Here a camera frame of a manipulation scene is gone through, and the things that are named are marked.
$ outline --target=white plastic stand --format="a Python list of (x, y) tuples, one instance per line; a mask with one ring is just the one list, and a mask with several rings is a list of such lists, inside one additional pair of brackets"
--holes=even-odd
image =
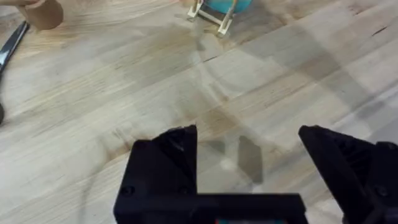
[(232, 16), (229, 16), (230, 13), (225, 14), (224, 19), (221, 21), (219, 19), (217, 19), (216, 17), (212, 16), (211, 14), (205, 12), (204, 10), (202, 10), (202, 6), (203, 6), (203, 0), (200, 2), (198, 2), (197, 4), (197, 8), (196, 11), (194, 11), (194, 7), (192, 6), (189, 11), (188, 11), (188, 19), (190, 21), (192, 21), (194, 18), (196, 18), (197, 15), (201, 15), (204, 18), (210, 20), (211, 22), (214, 22), (218, 25), (220, 25), (220, 27), (218, 28), (218, 36), (219, 37), (223, 37), (226, 32), (228, 31), (228, 28), (230, 27), (231, 23), (232, 23)]

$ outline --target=cardboard tube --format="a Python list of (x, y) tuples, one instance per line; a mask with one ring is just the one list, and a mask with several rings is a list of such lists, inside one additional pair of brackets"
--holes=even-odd
[(17, 8), (26, 21), (39, 30), (56, 28), (63, 21), (63, 9), (57, 0), (39, 0), (35, 4)]

